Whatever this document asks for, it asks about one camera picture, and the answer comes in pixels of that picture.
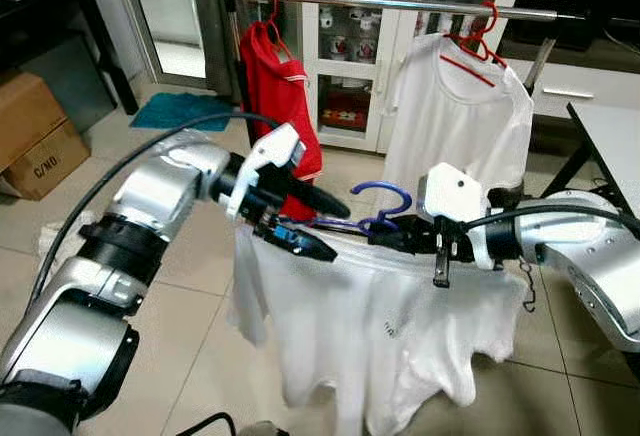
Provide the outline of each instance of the red hanger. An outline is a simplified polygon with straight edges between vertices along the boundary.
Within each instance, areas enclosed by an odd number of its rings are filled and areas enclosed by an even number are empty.
[[[479,59],[480,61],[487,61],[490,57],[493,58],[493,60],[495,62],[497,62],[498,64],[500,64],[503,68],[507,67],[507,63],[504,62],[504,60],[502,58],[500,58],[500,56],[498,56],[496,53],[494,53],[493,51],[491,51],[489,49],[489,47],[487,46],[487,43],[484,41],[483,36],[488,33],[489,31],[491,31],[494,26],[496,25],[496,21],[498,19],[498,8],[496,8],[496,5],[493,3],[493,1],[484,1],[483,6],[488,6],[491,8],[492,10],[492,16],[491,16],[491,20],[489,22],[489,24],[487,25],[486,28],[483,29],[479,29],[477,31],[473,31],[469,36],[460,36],[459,34],[445,34],[445,38],[451,38],[454,41],[458,42],[458,46],[460,47],[460,49],[462,49],[465,53],[470,54],[471,56],[473,56],[474,58]],[[473,51],[472,49],[470,49],[467,45],[473,42],[477,42],[479,43],[479,48],[484,49],[484,54],[480,55],[478,54],[476,51]],[[495,84],[493,82],[491,82],[490,80],[488,80],[487,78],[485,78],[483,75],[481,75],[480,73],[478,73],[477,71],[469,68],[468,66],[465,66],[457,61],[454,61],[453,59],[444,56],[444,55],[440,55],[440,59],[443,59],[444,61],[447,61],[448,63],[453,64],[454,66],[468,72],[469,74],[474,75],[476,78],[478,78],[479,80],[481,80],[482,82],[488,84],[489,86],[491,86],[492,88],[495,87]]]
[[[287,45],[284,44],[284,41],[282,41],[282,38],[280,37],[280,31],[278,31],[278,26],[276,25],[276,22],[275,22],[276,16],[278,15],[278,0],[272,0],[272,1],[273,1],[273,11],[271,12],[271,16],[269,16],[269,20],[267,21],[267,26],[271,26],[271,28],[276,34],[276,42],[274,43],[274,46],[277,52],[280,52],[280,50],[283,49],[284,52],[287,53],[287,56],[289,57],[289,59],[293,59],[293,56],[291,55],[289,48],[287,48]]]

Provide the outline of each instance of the hanging shirt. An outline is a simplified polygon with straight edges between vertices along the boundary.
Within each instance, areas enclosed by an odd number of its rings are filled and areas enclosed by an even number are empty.
[[[278,123],[290,123],[306,146],[293,175],[310,181],[322,171],[322,151],[309,118],[306,82],[302,63],[294,59],[280,62],[276,46],[269,39],[267,24],[253,23],[240,41],[240,54],[247,67],[251,111]],[[271,129],[252,123],[257,137]],[[282,214],[295,219],[311,219],[315,213],[293,197],[288,197]]]
[[[440,58],[461,63],[495,84]],[[466,54],[440,34],[413,40],[386,104],[396,122],[383,179],[416,196],[418,180],[446,162],[492,188],[514,188],[524,175],[533,101],[507,67]],[[377,206],[393,206],[381,193]]]
[[[433,286],[432,255],[399,253],[311,231],[338,252],[333,263],[300,258],[236,231],[229,319],[254,344],[271,315],[283,396],[304,405],[314,388],[336,392],[338,436],[404,428],[428,398],[475,398],[474,352],[513,351],[527,285],[505,272],[451,263],[451,288]]]

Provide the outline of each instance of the cardboard box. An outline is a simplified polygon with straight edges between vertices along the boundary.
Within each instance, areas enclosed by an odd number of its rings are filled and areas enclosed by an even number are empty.
[[[71,121],[65,120],[0,176],[0,192],[40,200],[89,157]]]
[[[0,75],[0,173],[65,120],[42,78]]]

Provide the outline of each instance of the table leg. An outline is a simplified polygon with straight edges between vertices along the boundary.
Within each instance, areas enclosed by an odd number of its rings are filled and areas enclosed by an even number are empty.
[[[540,195],[541,198],[546,198],[550,194],[557,193],[566,188],[567,183],[580,171],[580,168],[584,166],[591,157],[591,148],[589,144],[584,142],[580,145],[576,152],[571,155],[569,160],[565,163],[562,169],[558,172],[553,181],[549,183],[547,189]]]
[[[111,82],[113,83],[116,93],[118,93],[125,112],[127,114],[135,114],[139,109],[138,102],[133,95],[127,76],[120,67],[118,56],[116,55],[113,42],[107,31],[107,26],[100,14],[98,4],[96,0],[79,0],[79,2],[80,9],[87,20],[93,39],[100,51],[99,64],[102,69],[111,76]]]

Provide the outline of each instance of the red t-shirt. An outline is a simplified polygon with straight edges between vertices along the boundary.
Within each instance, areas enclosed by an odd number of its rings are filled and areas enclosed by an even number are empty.
[[[270,41],[267,24],[253,23],[240,42],[240,54],[247,66],[247,82],[251,111],[278,123],[290,123],[300,135],[307,150],[293,175],[311,181],[322,171],[322,151],[311,120],[307,104],[307,74],[302,63],[289,60],[281,63]],[[257,137],[270,128],[254,122]],[[282,214],[295,219],[311,219],[315,213],[297,199],[288,197]]]

